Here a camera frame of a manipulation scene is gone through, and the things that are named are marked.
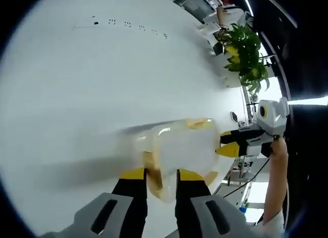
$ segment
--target white tabletop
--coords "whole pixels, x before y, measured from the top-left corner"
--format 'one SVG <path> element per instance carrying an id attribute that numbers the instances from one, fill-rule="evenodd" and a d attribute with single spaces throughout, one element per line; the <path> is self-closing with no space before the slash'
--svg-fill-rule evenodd
<path id="1" fill-rule="evenodd" d="M 64 229 L 112 191 L 127 164 L 120 129 L 202 117 L 237 127 L 242 92 L 222 88 L 197 24 L 169 0 L 41 0 L 22 21 L 0 64 L 0 170 L 33 232 Z M 219 159 L 211 191 L 231 164 Z M 149 193 L 143 236 L 175 229 L 174 203 Z"/>

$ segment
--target potted plant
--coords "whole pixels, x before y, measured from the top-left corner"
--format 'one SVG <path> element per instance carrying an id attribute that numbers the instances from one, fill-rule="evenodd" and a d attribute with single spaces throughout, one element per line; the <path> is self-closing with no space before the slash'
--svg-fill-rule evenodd
<path id="1" fill-rule="evenodd" d="M 229 62 L 224 68 L 230 72 L 237 72 L 241 85 L 250 86 L 249 92 L 258 93 L 262 80 L 266 81 L 268 89 L 269 75 L 263 58 L 259 57 L 260 38 L 248 26 L 231 25 L 232 31 L 217 36 L 217 40 L 224 47 L 224 56 Z"/>

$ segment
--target hand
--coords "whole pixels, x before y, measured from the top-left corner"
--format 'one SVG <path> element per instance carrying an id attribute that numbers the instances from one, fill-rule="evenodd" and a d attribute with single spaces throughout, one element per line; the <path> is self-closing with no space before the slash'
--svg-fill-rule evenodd
<path id="1" fill-rule="evenodd" d="M 288 151 L 287 151 L 287 145 L 283 138 L 279 138 L 277 140 L 274 140 L 271 143 L 272 153 L 270 155 L 271 160 L 278 160 L 281 158 L 287 158 L 288 157 Z"/>

